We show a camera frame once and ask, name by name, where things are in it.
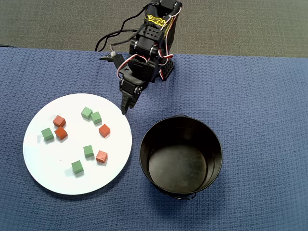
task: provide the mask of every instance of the yellow label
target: yellow label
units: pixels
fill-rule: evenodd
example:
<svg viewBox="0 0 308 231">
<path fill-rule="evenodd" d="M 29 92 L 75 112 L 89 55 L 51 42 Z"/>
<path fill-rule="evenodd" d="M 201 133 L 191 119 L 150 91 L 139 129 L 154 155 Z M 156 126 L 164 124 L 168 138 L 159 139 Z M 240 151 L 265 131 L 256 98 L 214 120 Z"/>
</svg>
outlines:
<svg viewBox="0 0 308 231">
<path fill-rule="evenodd" d="M 166 23 L 166 21 L 162 18 L 156 18 L 153 15 L 148 15 L 148 20 L 152 23 L 155 23 L 156 25 L 159 26 L 164 26 L 164 24 Z"/>
<path fill-rule="evenodd" d="M 164 39 L 166 38 L 167 32 L 169 31 L 169 28 L 171 27 L 171 25 L 172 25 L 172 23 L 173 23 L 173 20 L 174 20 L 174 18 L 171 19 L 171 22 L 169 23 L 169 25 L 168 25 L 168 27 L 167 27 L 167 29 L 166 29 L 166 31 L 165 31 Z"/>
</svg>

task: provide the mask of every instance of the wooden block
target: wooden block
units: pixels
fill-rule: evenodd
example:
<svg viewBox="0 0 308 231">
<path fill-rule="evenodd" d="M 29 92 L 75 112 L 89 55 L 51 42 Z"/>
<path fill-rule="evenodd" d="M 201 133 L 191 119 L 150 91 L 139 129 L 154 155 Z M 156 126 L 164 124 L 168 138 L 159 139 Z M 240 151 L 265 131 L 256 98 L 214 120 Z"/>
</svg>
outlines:
<svg viewBox="0 0 308 231">
<path fill-rule="evenodd" d="M 86 119 L 90 119 L 91 118 L 91 114 L 92 114 L 92 110 L 85 107 L 82 112 L 81 112 L 81 115 L 82 117 L 86 118 Z"/>
<path fill-rule="evenodd" d="M 48 141 L 48 140 L 51 140 L 51 139 L 54 138 L 50 128 L 44 129 L 42 131 L 42 135 L 43 135 L 45 141 Z"/>
<path fill-rule="evenodd" d="M 60 140 L 63 140 L 67 136 L 67 133 L 63 127 L 59 127 L 56 131 L 54 131 L 54 133 L 56 133 Z"/>
<path fill-rule="evenodd" d="M 83 151 L 85 153 L 85 157 L 90 157 L 94 155 L 92 145 L 83 147 Z"/>
<path fill-rule="evenodd" d="M 101 115 L 99 112 L 95 112 L 91 114 L 92 120 L 94 124 L 100 123 L 102 121 Z"/>
<path fill-rule="evenodd" d="M 83 167 L 82 167 L 82 164 L 81 164 L 80 160 L 78 160 L 76 162 L 73 162 L 72 163 L 72 167 L 73 167 L 73 171 L 75 173 L 79 173 L 79 172 L 83 171 Z"/>
<path fill-rule="evenodd" d="M 98 130 L 100 131 L 100 134 L 104 137 L 106 137 L 110 134 L 110 128 L 108 128 L 108 126 L 106 124 L 101 126 Z"/>
<path fill-rule="evenodd" d="M 53 124 L 57 127 L 63 127 L 65 123 L 65 119 L 59 115 L 57 115 L 57 117 L 53 120 Z"/>
<path fill-rule="evenodd" d="M 102 151 L 99 151 L 97 156 L 96 156 L 96 160 L 102 163 L 105 163 L 107 160 L 108 154 L 104 153 Z"/>
</svg>

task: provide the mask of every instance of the white plate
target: white plate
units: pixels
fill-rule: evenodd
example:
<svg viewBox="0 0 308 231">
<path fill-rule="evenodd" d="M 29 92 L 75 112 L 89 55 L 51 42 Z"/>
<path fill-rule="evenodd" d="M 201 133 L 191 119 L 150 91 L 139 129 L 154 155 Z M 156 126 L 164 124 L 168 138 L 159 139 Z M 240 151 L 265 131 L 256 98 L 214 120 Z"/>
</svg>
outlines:
<svg viewBox="0 0 308 231">
<path fill-rule="evenodd" d="M 94 124 L 81 116 L 84 107 L 99 112 L 102 122 Z M 54 131 L 53 119 L 66 120 L 68 136 L 62 141 Z M 110 128 L 104 138 L 102 124 Z M 50 128 L 54 139 L 44 141 L 41 131 Z M 24 159 L 33 178 L 56 193 L 77 195 L 97 190 L 112 181 L 123 169 L 131 150 L 131 130 L 121 110 L 97 95 L 73 94 L 58 98 L 44 106 L 30 122 L 24 138 Z M 92 145 L 94 156 L 86 158 L 83 147 Z M 96 161 L 98 151 L 108 153 L 105 164 Z M 72 163 L 80 160 L 84 171 L 75 174 Z"/>
</svg>

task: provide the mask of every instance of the red cube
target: red cube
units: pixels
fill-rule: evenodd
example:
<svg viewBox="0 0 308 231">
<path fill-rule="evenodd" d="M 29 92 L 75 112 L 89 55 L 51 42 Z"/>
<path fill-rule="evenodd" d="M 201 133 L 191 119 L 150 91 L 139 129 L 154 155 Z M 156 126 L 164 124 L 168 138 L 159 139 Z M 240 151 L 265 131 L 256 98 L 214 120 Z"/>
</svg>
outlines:
<svg viewBox="0 0 308 231">
<path fill-rule="evenodd" d="M 107 153 L 99 151 L 97 156 L 96 156 L 96 160 L 99 161 L 99 162 L 105 163 L 106 160 L 107 160 L 107 157 L 108 157 Z"/>
<path fill-rule="evenodd" d="M 100 134 L 104 137 L 108 136 L 110 134 L 110 128 L 107 127 L 106 124 L 104 124 L 103 126 L 101 126 L 99 128 Z"/>
<path fill-rule="evenodd" d="M 65 123 L 66 123 L 65 119 L 59 115 L 57 115 L 57 117 L 53 120 L 53 124 L 56 127 L 63 127 Z"/>
<path fill-rule="evenodd" d="M 59 127 L 56 131 L 54 131 L 54 133 L 56 133 L 60 140 L 63 140 L 65 137 L 67 137 L 67 133 L 63 127 Z"/>
</svg>

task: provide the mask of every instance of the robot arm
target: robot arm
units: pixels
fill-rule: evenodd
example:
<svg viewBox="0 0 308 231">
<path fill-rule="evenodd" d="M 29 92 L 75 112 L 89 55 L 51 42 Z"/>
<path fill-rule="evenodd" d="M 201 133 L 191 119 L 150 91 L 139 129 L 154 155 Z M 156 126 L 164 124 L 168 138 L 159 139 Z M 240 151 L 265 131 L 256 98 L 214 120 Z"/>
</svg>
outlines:
<svg viewBox="0 0 308 231">
<path fill-rule="evenodd" d="M 130 40 L 130 57 L 124 60 L 113 51 L 101 58 L 114 62 L 117 68 L 123 94 L 122 114 L 127 113 L 128 107 L 134 107 L 149 82 L 154 83 L 157 77 L 166 81 L 174 69 L 169 51 L 181 7 L 182 3 L 176 0 L 152 0 L 145 11 L 144 24 Z"/>
</svg>

